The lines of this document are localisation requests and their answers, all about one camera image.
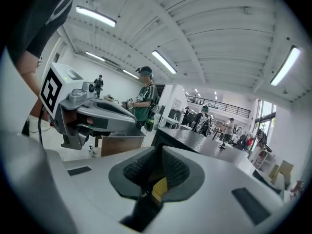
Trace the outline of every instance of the black sleeve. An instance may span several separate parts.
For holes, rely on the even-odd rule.
[[[195,118],[193,119],[193,121],[198,122],[200,120],[200,117],[201,117],[201,113],[197,114]]]
[[[40,58],[44,47],[46,46],[48,40],[57,31],[57,29],[63,25],[67,19],[68,13],[71,9],[70,5],[58,18],[44,25],[35,36],[35,38],[30,42],[27,47],[27,51],[34,56]]]
[[[65,22],[69,13],[71,5],[58,18],[47,23],[61,1],[32,0],[25,3],[27,8],[8,37],[7,47],[14,64],[26,50],[40,58],[49,38]]]

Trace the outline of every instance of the white ceiling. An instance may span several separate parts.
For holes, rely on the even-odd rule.
[[[116,27],[78,14],[76,5],[115,19]],[[133,74],[150,66],[156,84],[220,89],[284,107],[312,85],[310,42],[280,0],[74,0],[64,28],[78,53],[92,52]],[[272,71],[292,44],[302,54],[273,87]],[[152,56],[155,49],[176,75]]]

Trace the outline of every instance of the white table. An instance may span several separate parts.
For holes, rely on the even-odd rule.
[[[170,123],[170,127],[169,127],[169,128],[172,128],[172,126],[175,125],[175,129],[176,129],[176,127],[179,125],[179,121],[174,120],[174,119],[171,119],[171,118],[169,118],[169,117],[163,117],[163,118],[161,118],[161,121],[160,121],[160,124],[159,124],[159,125],[160,125],[161,127],[163,127],[163,126],[165,126],[165,124],[166,124],[167,121]]]
[[[181,126],[180,126],[180,129],[192,130],[192,128],[191,128],[191,127],[186,126],[186,125],[181,125]]]

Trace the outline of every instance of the ceiling light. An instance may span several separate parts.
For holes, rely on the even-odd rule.
[[[99,60],[101,60],[101,61],[105,61],[103,58],[98,57],[98,56],[96,56],[96,55],[93,55],[93,54],[89,53],[88,51],[86,51],[86,54],[89,55],[89,56],[91,56],[91,57],[94,57],[94,58],[96,58],[96,59],[99,59]]]
[[[272,86],[276,86],[284,78],[284,76],[292,68],[294,62],[297,60],[300,53],[301,53],[301,51],[298,48],[292,46],[292,48],[291,48],[285,62],[283,63],[282,67],[277,72],[275,77],[272,79],[272,81],[271,81]]]
[[[94,10],[89,10],[87,8],[83,8],[81,6],[76,6],[76,11],[77,13],[80,13],[80,14],[83,14],[83,15],[86,15],[88,17],[91,17],[91,18],[94,18],[96,20],[99,20],[111,27],[115,27],[116,25],[116,21],[97,12],[97,11],[94,11]]]
[[[157,50],[154,50],[152,52],[152,55],[155,56],[162,64],[164,64],[164,66],[169,69],[169,71],[172,73],[172,74],[176,74],[176,70],[165,60],[164,57],[162,57],[160,55],[160,53],[158,53]]]
[[[137,77],[137,76],[135,76],[135,75],[131,74],[131,73],[130,73],[130,72],[128,72],[127,70],[123,70],[123,72],[125,72],[126,74],[128,74],[128,75],[130,75],[130,76],[134,77],[135,79],[138,79],[138,77]]]

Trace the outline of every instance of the red object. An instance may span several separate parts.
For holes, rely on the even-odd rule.
[[[250,138],[250,139],[248,140],[248,142],[247,142],[247,146],[251,146],[251,145],[252,145],[252,143],[253,143],[253,139],[252,139],[252,138]]]

